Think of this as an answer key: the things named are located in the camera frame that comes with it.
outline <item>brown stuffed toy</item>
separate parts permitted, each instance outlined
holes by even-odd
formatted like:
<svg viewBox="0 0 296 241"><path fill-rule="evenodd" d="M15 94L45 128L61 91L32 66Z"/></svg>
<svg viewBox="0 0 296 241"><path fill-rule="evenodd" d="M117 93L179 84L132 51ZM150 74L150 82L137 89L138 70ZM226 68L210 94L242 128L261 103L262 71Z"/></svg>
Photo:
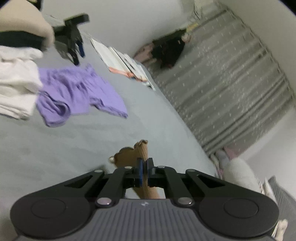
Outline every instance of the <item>brown stuffed toy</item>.
<svg viewBox="0 0 296 241"><path fill-rule="evenodd" d="M144 161L148 159L148 141L141 140L137 142L134 147L124 147L114 156L109 158L109 161L116 165L116 167L134 167L137 158L142 158ZM147 184L147 176L143 175L143 186L141 188L133 188L140 199L160 199L157 189L150 188Z"/></svg>

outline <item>gray curtain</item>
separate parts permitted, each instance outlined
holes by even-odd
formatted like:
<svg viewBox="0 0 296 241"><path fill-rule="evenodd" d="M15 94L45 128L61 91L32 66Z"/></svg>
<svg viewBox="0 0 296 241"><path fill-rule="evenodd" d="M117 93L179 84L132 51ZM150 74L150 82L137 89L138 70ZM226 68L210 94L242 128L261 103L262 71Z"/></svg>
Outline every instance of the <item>gray curtain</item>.
<svg viewBox="0 0 296 241"><path fill-rule="evenodd" d="M293 93L239 18L227 9L211 15L172 69L150 71L207 154L224 146L240 154L293 107Z"/></svg>

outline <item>white cloth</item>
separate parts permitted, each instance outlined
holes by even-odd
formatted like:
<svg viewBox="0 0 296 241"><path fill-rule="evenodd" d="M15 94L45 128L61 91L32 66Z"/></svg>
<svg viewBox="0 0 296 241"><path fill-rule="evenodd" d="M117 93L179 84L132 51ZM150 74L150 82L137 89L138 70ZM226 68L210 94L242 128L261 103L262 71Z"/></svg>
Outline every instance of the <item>white cloth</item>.
<svg viewBox="0 0 296 241"><path fill-rule="evenodd" d="M276 235L275 235L276 241L283 241L284 234L285 234L287 227L288 227L288 220L284 219L284 220L280 220L278 222Z"/></svg>
<svg viewBox="0 0 296 241"><path fill-rule="evenodd" d="M27 119L33 114L42 88L33 59L42 52L33 48L0 46L0 114Z"/></svg>
<svg viewBox="0 0 296 241"><path fill-rule="evenodd" d="M0 45L0 58L2 61L15 59L34 60L42 57L43 53L39 49L30 47L14 48Z"/></svg>
<svg viewBox="0 0 296 241"><path fill-rule="evenodd" d="M33 93L42 88L37 65L21 59L0 62L0 85L23 86Z"/></svg>
<svg viewBox="0 0 296 241"><path fill-rule="evenodd" d="M276 197L274 195L274 192L273 192L273 190L272 190L272 188L271 188L271 186L270 186L267 178L265 178L265 181L264 181L264 184L263 184L263 188L264 188L265 195L267 197L269 197L270 199L272 199L278 205L278 203L276 201Z"/></svg>
<svg viewBox="0 0 296 241"><path fill-rule="evenodd" d="M223 177L227 182L261 193L254 172L241 158L230 161L224 169Z"/></svg>

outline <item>bed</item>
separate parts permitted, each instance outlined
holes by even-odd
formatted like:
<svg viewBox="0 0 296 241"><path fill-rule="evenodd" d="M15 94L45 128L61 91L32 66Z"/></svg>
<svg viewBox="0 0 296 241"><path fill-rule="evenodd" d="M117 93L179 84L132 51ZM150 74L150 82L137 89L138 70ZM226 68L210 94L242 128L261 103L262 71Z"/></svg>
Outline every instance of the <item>bed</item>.
<svg viewBox="0 0 296 241"><path fill-rule="evenodd" d="M0 116L1 241L11 241L16 236L9 221L9 210L18 198L101 165L113 172L115 167L108 158L140 139L149 141L149 156L153 157L155 165L171 166L178 172L194 168L210 175L216 173L161 91L156 86L153 91L123 75L110 73L87 34L83 34L83 38L86 57L79 59L81 66L90 63L98 75L113 85L125 102L128 118L112 116L92 107L89 114L72 116L64 126L50 128L37 110L27 121ZM71 61L63 54L63 47L56 43L37 65L71 66ZM126 195L136 197L132 190Z"/></svg>

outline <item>pink object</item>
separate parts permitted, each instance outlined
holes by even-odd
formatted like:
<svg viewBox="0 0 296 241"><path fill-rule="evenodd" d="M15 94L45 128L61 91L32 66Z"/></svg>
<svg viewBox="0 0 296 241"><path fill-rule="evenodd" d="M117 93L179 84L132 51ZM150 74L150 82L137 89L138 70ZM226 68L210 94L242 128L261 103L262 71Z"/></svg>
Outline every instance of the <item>pink object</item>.
<svg viewBox="0 0 296 241"><path fill-rule="evenodd" d="M238 157L238 155L232 149L229 149L228 147L225 146L224 150L225 150L226 154L229 156L230 160Z"/></svg>

